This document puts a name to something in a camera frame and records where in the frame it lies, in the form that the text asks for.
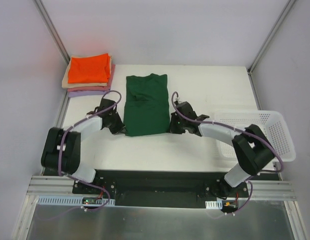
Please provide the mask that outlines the dark green t-shirt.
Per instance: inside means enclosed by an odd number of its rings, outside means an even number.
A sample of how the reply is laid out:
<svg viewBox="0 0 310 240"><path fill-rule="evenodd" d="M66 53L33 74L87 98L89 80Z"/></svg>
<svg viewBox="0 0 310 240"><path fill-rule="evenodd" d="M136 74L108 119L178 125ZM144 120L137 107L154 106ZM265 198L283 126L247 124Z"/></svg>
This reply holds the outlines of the dark green t-shirt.
<svg viewBox="0 0 310 240"><path fill-rule="evenodd" d="M123 122L126 135L140 137L169 131L168 75L126 77Z"/></svg>

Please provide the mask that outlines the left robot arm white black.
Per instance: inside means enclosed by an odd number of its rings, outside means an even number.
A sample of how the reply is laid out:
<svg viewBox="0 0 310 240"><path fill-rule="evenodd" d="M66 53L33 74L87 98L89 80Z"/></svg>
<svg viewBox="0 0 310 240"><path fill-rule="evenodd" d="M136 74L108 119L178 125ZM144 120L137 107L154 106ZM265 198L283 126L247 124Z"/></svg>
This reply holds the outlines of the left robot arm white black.
<svg viewBox="0 0 310 240"><path fill-rule="evenodd" d="M117 103L102 98L99 106L87 113L84 119L66 128L49 129L41 156L44 168L56 170L60 175L68 175L83 181L83 188L94 195L100 191L101 183L95 179L97 171L81 161L81 143L102 129L109 129L116 135L125 131Z"/></svg>

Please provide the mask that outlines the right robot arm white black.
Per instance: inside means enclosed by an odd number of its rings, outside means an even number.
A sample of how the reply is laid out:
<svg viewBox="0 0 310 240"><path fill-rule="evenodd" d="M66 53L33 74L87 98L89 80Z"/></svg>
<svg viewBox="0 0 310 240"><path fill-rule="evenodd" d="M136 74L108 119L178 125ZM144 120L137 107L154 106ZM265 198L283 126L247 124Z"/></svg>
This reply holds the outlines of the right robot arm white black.
<svg viewBox="0 0 310 240"><path fill-rule="evenodd" d="M233 147L237 164L217 185L225 197L236 194L242 182L256 176L277 156L262 130L255 124L239 129L209 120L209 117L203 114L198 116L187 101L173 100L172 105L175 110L173 125L179 131L212 138Z"/></svg>

